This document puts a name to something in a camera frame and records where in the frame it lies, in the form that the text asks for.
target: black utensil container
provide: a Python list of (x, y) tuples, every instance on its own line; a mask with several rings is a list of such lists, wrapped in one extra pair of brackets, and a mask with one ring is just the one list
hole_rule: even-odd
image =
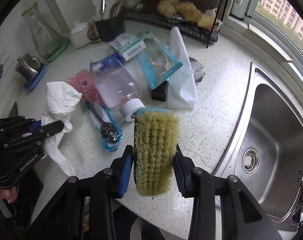
[(113, 38), (125, 32), (124, 18), (122, 15), (95, 22), (95, 26), (101, 40), (104, 42), (110, 42)]

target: countertop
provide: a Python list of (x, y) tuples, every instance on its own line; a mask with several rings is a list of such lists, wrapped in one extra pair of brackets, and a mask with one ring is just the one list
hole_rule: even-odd
[[(150, 30), (164, 44), (169, 43), (169, 35), (165, 34), (162, 28), (136, 22), (125, 22), (125, 27), (131, 34)], [(196, 84), (195, 109), (174, 110), (180, 117), (179, 146), (183, 155), (192, 158), (196, 166), (212, 173), (240, 116), (249, 79), (250, 62), (258, 60), (223, 36), (219, 36), (219, 41), (208, 49), (204, 44), (189, 37), (183, 36), (183, 40), (188, 55), (204, 65), (206, 75), (201, 83)], [(63, 54), (48, 64), (45, 76), (31, 93), (24, 90), (20, 93), (16, 100), (19, 114), (39, 120), (47, 110), (47, 82), (68, 82), (69, 76), (88, 68), (90, 61), (100, 60), (113, 52), (107, 43), (90, 44), (81, 49), (69, 45)], [(126, 63), (125, 68), (137, 80), (141, 89), (140, 98), (146, 107), (166, 108), (165, 102), (151, 100), (149, 85), (136, 59)], [(114, 158), (123, 154), (127, 144), (133, 145), (133, 122), (118, 123), (124, 136), (119, 149), (113, 153), (102, 149), (100, 135), (94, 131), (82, 105), (77, 105), (71, 123), (74, 128), (65, 134), (59, 148), (74, 166), (80, 179), (93, 176), (109, 167)], [(67, 179), (67, 175), (49, 157), (39, 161), (35, 169), (44, 189), (35, 207), (32, 221)], [(193, 200), (181, 197), (174, 178), (168, 193), (152, 198), (137, 194), (131, 175), (128, 191), (119, 201), (157, 227), (181, 238), (188, 238)], [(221, 216), (218, 208), (216, 214), (216, 238), (221, 239)]]

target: barcode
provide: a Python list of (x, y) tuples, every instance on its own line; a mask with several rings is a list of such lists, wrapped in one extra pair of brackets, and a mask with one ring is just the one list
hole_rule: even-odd
[(127, 56), (130, 57), (131, 55), (133, 55), (134, 53), (136, 53), (139, 49), (141, 49), (141, 45), (139, 45), (138, 47), (136, 47), (133, 50), (131, 50), (130, 52), (128, 52)]

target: white bottle cap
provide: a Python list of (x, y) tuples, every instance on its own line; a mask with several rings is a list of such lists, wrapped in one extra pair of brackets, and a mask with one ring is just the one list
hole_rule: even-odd
[(145, 108), (144, 104), (139, 98), (134, 98), (124, 103), (119, 112), (127, 122), (131, 122), (135, 119), (136, 111), (141, 108)]

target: plastic bottle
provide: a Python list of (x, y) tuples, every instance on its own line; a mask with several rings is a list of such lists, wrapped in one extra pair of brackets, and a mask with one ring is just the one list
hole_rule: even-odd
[(127, 121), (133, 121), (135, 112), (145, 108), (138, 98), (140, 89), (136, 80), (124, 68), (118, 54), (113, 54), (103, 60), (91, 63), (100, 101), (109, 109), (120, 107), (119, 112)]

